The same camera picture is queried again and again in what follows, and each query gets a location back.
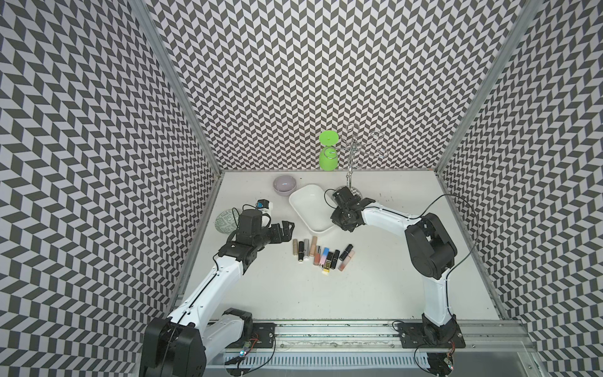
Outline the beige tan lipstick tube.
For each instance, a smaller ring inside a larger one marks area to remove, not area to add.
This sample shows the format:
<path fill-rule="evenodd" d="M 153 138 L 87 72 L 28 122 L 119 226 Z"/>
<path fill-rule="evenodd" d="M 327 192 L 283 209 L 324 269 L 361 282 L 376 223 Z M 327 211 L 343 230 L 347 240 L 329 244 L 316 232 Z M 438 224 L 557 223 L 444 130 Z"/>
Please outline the beige tan lipstick tube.
<path fill-rule="evenodd" d="M 309 248 L 309 256 L 313 258 L 317 253 L 317 236 L 313 236 Z"/>

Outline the black lipstick silver band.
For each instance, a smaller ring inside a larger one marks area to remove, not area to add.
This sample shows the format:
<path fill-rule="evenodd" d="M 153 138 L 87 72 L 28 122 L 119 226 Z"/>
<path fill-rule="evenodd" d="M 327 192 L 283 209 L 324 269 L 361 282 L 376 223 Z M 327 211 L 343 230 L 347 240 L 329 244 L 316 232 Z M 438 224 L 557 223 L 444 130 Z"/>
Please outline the black lipstick silver band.
<path fill-rule="evenodd" d="M 353 245 L 352 245 L 352 244 L 349 244 L 349 245 L 348 245 L 348 246 L 345 248 L 345 250 L 344 250 L 344 251 L 343 251 L 343 252 L 340 254 L 340 256 L 339 256 L 339 260 L 340 260 L 341 262 L 343 262 L 343 261 L 344 261 L 344 260 L 347 258 L 347 256 L 349 255 L 349 253 L 350 253 L 352 250 L 353 250 Z"/>

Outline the white plastic storage box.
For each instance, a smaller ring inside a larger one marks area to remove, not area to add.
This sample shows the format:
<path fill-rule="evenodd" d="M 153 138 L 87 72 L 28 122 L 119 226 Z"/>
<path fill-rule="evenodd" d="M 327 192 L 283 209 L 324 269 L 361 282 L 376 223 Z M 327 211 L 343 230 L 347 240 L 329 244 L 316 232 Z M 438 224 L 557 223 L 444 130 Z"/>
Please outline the white plastic storage box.
<path fill-rule="evenodd" d="M 311 233 L 320 235 L 335 227 L 334 201 L 316 184 L 305 185 L 289 196 L 289 204 Z"/>

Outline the pink lip gloss tube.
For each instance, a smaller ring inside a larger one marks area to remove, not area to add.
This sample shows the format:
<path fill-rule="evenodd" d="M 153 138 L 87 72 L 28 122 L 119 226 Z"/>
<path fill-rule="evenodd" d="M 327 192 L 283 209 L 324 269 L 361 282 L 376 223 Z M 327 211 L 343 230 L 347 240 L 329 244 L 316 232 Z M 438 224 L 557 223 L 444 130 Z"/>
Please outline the pink lip gloss tube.
<path fill-rule="evenodd" d="M 341 262 L 341 264 L 339 265 L 339 271 L 343 271 L 345 269 L 345 267 L 347 267 L 347 265 L 350 263 L 350 261 L 352 260 L 353 256 L 355 256 L 355 251 L 350 251 L 344 258 L 344 260 Z"/>

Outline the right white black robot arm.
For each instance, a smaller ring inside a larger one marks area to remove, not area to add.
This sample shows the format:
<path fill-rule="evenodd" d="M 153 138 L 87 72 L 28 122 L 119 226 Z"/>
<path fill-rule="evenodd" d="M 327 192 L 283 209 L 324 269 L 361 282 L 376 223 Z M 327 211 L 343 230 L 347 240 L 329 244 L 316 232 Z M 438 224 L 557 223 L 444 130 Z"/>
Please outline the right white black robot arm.
<path fill-rule="evenodd" d="M 360 226 L 374 226 L 405 238 L 411 264 L 423 281 L 422 336 L 434 346 L 452 341 L 457 321 L 449 302 L 448 276 L 455 268 L 458 250 L 439 217 L 427 211 L 403 214 L 362 198 L 346 186 L 335 190 L 332 198 L 331 221 L 340 229 L 353 232 Z"/>

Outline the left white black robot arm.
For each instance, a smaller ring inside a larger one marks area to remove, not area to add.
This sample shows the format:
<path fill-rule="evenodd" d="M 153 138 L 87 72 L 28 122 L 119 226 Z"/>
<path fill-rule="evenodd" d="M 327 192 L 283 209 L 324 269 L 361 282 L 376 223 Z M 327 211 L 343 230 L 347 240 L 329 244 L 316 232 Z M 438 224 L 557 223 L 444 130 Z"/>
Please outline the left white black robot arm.
<path fill-rule="evenodd" d="M 140 376 L 201 376 L 224 349 L 244 344 L 253 329 L 251 313 L 230 308 L 211 320 L 225 294 L 270 244 L 292 240 L 295 224 L 274 223 L 259 209 L 243 210 L 237 228 L 214 256 L 214 267 L 179 307 L 155 318 L 144 331 Z"/>

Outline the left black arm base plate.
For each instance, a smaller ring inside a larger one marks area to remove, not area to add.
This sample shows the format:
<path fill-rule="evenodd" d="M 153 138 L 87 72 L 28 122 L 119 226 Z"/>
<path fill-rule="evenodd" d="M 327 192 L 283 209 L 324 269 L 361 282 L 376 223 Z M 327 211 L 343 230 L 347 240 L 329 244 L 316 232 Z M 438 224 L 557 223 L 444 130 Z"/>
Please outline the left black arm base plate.
<path fill-rule="evenodd" d="M 231 347 L 253 349 L 272 349 L 275 345 L 276 323 L 260 322 L 244 325 L 241 337 Z"/>

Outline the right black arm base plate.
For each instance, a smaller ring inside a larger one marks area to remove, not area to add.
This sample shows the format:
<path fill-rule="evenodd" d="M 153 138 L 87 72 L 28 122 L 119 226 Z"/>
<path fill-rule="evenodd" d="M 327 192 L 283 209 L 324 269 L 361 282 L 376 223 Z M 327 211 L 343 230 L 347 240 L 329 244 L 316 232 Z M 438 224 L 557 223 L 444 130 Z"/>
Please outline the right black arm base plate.
<path fill-rule="evenodd" d="M 446 325 L 436 326 L 424 323 L 393 323 L 404 349 L 437 348 L 464 349 L 466 341 L 460 326 L 451 320 Z"/>

